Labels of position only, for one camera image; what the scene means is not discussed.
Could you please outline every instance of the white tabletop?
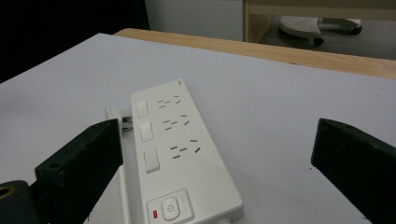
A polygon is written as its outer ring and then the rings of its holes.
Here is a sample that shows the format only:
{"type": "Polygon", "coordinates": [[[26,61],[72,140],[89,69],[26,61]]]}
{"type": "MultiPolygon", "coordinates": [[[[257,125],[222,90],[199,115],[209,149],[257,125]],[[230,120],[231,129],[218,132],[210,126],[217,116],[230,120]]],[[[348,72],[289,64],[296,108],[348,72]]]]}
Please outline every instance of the white tabletop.
{"type": "MultiPolygon", "coordinates": [[[[105,107],[130,115],[131,92],[178,78],[244,199],[246,215],[236,223],[369,223],[310,158],[319,118],[396,146],[396,80],[112,35],[0,85],[0,183],[33,183],[34,168],[104,120],[105,107]]],[[[135,191],[128,189],[134,211],[135,191]]],[[[122,223],[120,209],[116,176],[89,223],[122,223]]]]}

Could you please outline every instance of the wooden table edge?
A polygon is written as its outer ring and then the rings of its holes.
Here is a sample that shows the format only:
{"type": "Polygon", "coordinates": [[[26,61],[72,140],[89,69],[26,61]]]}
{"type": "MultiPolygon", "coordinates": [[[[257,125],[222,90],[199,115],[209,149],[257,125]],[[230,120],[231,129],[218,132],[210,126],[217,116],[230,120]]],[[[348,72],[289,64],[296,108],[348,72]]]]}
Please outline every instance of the wooden table edge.
{"type": "Polygon", "coordinates": [[[282,63],[293,63],[371,77],[396,79],[396,61],[393,60],[318,52],[306,49],[291,49],[233,40],[195,35],[178,35],[132,28],[121,30],[115,33],[115,35],[197,49],[209,49],[282,63]]]}

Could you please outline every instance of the power strip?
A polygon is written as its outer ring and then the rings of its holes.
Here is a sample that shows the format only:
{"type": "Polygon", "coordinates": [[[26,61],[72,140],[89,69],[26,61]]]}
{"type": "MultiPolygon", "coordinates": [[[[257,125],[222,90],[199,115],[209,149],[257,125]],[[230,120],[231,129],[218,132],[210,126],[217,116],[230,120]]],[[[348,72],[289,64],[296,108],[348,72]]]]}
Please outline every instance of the power strip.
{"type": "Polygon", "coordinates": [[[231,223],[243,202],[182,80],[131,95],[145,224],[231,223]]]}

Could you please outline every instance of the table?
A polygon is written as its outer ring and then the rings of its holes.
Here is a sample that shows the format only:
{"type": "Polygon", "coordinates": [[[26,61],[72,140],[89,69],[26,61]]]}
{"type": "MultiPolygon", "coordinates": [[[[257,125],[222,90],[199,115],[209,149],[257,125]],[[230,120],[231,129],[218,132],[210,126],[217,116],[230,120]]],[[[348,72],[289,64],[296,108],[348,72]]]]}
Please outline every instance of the table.
{"type": "Polygon", "coordinates": [[[260,41],[271,22],[268,15],[395,21],[396,2],[392,0],[245,0],[245,41],[256,43],[260,41]]]}
{"type": "MultiPolygon", "coordinates": [[[[245,201],[236,223],[367,223],[309,159],[319,117],[396,145],[394,61],[133,29],[117,35],[94,36],[0,85],[0,182],[32,183],[33,168],[102,121],[105,107],[128,115],[131,92],[183,78],[245,201]]],[[[127,185],[132,221],[141,223],[134,175],[127,185]]],[[[123,223],[122,199],[116,175],[88,223],[123,223]]]]}

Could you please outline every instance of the grey floor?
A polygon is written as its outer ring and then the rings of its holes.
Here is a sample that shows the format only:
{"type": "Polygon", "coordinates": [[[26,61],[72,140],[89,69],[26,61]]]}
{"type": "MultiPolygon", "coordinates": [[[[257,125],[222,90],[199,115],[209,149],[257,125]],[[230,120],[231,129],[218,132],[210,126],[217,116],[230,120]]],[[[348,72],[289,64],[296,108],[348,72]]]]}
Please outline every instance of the grey floor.
{"type": "Polygon", "coordinates": [[[261,44],[396,60],[396,21],[361,21],[362,31],[358,35],[339,26],[322,25],[324,42],[315,46],[313,39],[279,32],[279,19],[273,17],[261,44]]]}

